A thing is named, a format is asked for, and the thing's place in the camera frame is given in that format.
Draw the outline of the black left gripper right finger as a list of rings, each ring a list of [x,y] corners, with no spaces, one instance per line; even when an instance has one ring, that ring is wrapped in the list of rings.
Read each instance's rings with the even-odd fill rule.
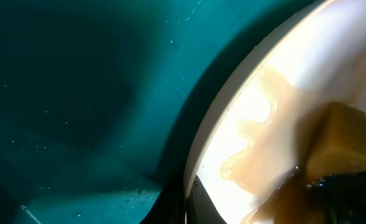
[[[198,176],[194,179],[188,199],[187,224],[226,224]]]

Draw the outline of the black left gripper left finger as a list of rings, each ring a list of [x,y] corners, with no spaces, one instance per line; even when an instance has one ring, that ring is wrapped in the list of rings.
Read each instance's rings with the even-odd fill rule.
[[[181,177],[172,178],[164,186],[149,213],[140,224],[183,224],[185,200]]]

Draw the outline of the pink white plate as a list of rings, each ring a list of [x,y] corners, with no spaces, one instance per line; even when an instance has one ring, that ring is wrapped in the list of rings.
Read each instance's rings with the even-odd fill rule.
[[[226,223],[249,223],[303,170],[332,103],[366,113],[366,0],[314,2],[241,61],[191,145],[185,198],[198,176]]]

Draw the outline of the green yellow sponge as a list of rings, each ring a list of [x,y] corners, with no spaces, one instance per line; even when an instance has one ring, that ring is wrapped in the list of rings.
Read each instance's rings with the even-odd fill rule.
[[[303,170],[289,178],[249,223],[366,223],[366,113],[328,106]]]

